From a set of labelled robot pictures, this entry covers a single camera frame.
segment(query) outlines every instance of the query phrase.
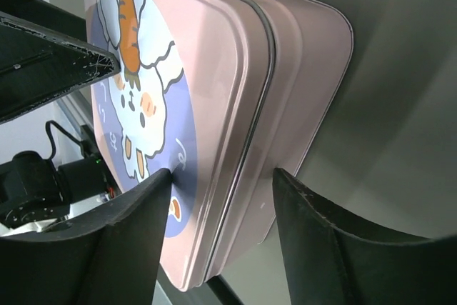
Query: white bunny drawing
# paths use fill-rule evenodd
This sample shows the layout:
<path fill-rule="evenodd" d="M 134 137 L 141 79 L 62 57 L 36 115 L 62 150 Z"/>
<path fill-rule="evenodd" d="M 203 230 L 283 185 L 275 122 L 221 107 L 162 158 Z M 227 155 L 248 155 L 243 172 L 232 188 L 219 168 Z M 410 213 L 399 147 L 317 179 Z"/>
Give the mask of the white bunny drawing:
<path fill-rule="evenodd" d="M 173 37 L 152 0 L 98 0 L 97 9 L 121 73 L 109 79 L 111 101 L 122 126 L 126 172 L 149 176 L 148 158 L 164 147 L 164 94 L 184 74 Z"/>

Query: orange carrot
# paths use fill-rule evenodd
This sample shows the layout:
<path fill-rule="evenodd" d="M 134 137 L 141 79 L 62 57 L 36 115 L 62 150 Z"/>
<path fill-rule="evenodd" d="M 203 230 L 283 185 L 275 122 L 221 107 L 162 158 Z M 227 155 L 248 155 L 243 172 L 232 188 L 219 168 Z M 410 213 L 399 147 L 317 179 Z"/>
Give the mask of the orange carrot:
<path fill-rule="evenodd" d="M 130 74 L 137 74 L 140 69 L 140 51 L 134 0 L 119 0 L 119 27 L 121 29 L 119 50 L 122 61 Z"/>

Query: cartoon rabbit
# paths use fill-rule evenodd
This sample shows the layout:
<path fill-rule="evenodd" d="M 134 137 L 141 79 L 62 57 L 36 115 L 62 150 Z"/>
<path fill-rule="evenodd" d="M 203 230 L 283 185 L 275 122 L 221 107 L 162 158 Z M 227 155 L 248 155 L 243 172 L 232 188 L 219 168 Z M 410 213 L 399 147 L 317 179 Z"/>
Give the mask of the cartoon rabbit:
<path fill-rule="evenodd" d="M 184 70 L 173 37 L 152 0 L 98 0 L 109 51 L 121 73 L 109 79 L 111 101 L 122 126 L 127 174 L 139 182 L 149 176 L 146 157 L 164 147 L 164 94 Z"/>

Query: carrot illustration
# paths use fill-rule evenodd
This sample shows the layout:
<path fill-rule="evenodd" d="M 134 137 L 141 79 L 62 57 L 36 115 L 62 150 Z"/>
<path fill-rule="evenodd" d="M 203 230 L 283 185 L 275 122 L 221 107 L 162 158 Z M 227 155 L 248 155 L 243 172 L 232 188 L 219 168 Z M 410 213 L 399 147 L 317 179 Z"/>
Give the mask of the carrot illustration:
<path fill-rule="evenodd" d="M 140 51 L 134 0 L 119 0 L 119 27 L 121 29 L 119 50 L 122 61 L 127 69 L 127 74 L 136 75 L 140 69 Z"/>
<path fill-rule="evenodd" d="M 143 152 L 141 150 L 136 150 L 136 163 L 138 164 L 138 171 L 140 172 L 140 177 L 144 178 L 144 161 L 143 161 Z"/>
<path fill-rule="evenodd" d="M 177 219 L 181 219 L 181 208 L 179 207 L 179 202 L 176 199 L 173 199 L 171 203 L 173 204 L 174 215 Z"/>
<path fill-rule="evenodd" d="M 130 141 L 130 138 L 128 136 L 126 136 L 125 152 L 126 152 L 126 157 L 129 160 L 131 158 L 131 141 Z"/>

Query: tin box lid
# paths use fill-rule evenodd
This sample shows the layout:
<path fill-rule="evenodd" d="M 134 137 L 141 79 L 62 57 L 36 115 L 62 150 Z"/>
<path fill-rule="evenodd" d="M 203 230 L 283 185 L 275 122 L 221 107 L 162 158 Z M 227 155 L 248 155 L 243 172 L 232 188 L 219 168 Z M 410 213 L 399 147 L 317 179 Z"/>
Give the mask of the tin box lid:
<path fill-rule="evenodd" d="M 241 0 L 85 5 L 89 42 L 114 52 L 122 68 L 92 88 L 99 148 L 123 191 L 162 167 L 174 173 L 161 264 L 184 290 L 190 275 L 205 273 L 196 253 L 209 253 L 219 220 L 207 218 L 207 210 L 225 206 L 225 194 L 213 190 L 231 180 L 268 73 L 265 27 Z M 252 106 L 240 109 L 246 92 Z M 228 153 L 234 130 L 240 144 Z M 230 168 L 221 170 L 223 164 Z"/>

